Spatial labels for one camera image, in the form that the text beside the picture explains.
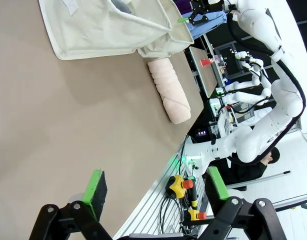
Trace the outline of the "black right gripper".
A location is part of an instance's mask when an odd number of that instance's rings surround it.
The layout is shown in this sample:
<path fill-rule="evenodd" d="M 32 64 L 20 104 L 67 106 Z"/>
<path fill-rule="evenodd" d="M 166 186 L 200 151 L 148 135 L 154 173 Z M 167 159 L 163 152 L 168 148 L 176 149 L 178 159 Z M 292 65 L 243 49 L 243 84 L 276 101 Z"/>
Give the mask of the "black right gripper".
<path fill-rule="evenodd" d="M 191 23 L 193 26 L 199 26 L 209 21 L 209 18 L 205 14 L 198 13 L 208 12 L 210 10 L 208 0 L 192 0 L 191 8 L 193 11 L 182 14 L 182 18 L 177 20 L 178 23 Z"/>

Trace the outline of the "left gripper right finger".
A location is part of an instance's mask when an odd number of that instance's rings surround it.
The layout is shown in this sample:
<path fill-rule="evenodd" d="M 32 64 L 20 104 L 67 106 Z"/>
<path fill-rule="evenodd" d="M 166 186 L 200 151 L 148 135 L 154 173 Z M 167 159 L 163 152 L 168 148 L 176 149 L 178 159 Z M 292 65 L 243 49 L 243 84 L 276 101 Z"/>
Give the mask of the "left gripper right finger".
<path fill-rule="evenodd" d="M 200 235 L 202 240 L 225 240 L 232 229 L 242 229 L 249 240 L 287 238 L 270 200 L 259 198 L 250 203 L 238 196 L 230 196 L 214 166 L 206 171 L 205 192 L 214 218 Z"/>

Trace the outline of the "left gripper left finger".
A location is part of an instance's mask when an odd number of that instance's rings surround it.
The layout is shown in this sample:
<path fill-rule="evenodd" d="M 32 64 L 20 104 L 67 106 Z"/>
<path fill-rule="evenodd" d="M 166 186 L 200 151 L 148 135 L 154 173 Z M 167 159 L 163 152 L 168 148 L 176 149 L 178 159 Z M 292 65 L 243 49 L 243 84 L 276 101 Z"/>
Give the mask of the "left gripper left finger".
<path fill-rule="evenodd" d="M 40 209 L 29 239 L 67 240 L 71 234 L 81 233 L 86 240 L 110 240 L 100 224 L 107 191 L 105 172 L 94 170 L 81 200 L 62 208 L 46 204 Z"/>

